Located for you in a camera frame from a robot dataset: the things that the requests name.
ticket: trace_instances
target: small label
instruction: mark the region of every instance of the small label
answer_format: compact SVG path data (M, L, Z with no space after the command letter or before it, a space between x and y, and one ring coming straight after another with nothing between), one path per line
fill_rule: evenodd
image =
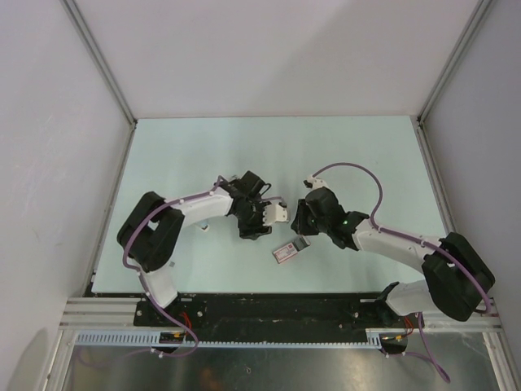
M279 248L274 251L275 259L278 263L282 263L288 260L291 257L294 257L299 252L296 250L295 246L291 243L286 244L284 247Z

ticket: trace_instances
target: white enclosure wall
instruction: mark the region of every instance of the white enclosure wall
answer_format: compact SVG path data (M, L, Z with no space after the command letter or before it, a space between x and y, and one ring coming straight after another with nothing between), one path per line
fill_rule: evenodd
M416 115L477 0L77 0L137 118Z
M20 391L86 276L130 130L57 0L4 1L0 25L0 389Z
M496 275L493 295L521 365L521 2L492 8L427 118L458 229Z

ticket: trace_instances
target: white tabletop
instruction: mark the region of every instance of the white tabletop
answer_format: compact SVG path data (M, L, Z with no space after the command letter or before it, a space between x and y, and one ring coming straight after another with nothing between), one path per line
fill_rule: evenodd
M407 116L259 117L140 120L107 237L93 292L142 292L126 270L116 234L140 197L155 191L167 199L209 189L217 175L247 170L273 187L265 196L286 198L291 215L307 193L302 181L337 161L365 165L383 184L377 215L386 226L424 235L444 235L425 165ZM378 192L356 169L321 175L346 211L369 213ZM257 241L239 238L235 217L210 220L179 235L172 278L181 292L366 292L422 276L371 253L341 250L325 235L279 265L272 252L292 241L289 224L277 224Z

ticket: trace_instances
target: small box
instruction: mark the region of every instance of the small box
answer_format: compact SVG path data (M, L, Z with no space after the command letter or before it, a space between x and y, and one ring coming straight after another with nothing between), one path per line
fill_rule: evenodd
M274 251L274 257L277 260L277 263L283 263L291 257L294 257L300 251L309 247L310 244L308 238L305 236L297 236L292 242L276 249Z

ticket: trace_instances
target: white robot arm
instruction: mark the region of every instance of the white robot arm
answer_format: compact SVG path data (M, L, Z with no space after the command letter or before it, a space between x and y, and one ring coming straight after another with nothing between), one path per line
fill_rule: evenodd
M266 185L248 171L240 179L221 181L211 191L175 201L167 202L154 192L146 193L121 227L117 240L132 258L127 267L138 272L151 299L164 308L177 297L169 259L182 228L211 217L233 214L238 219L239 236L255 240L271 233L275 222L289 221L289 213L280 197L261 198L261 190ZM147 222L140 229L147 216L158 209L162 210L149 218L157 226Z
M414 283L392 283L382 292L384 322L437 310L466 321L494 285L493 274L462 235L451 232L438 238L382 227L367 214L344 212L335 193L320 178L310 176L304 184L311 191L299 200L291 224L297 234L325 233L340 248L384 255L425 275Z

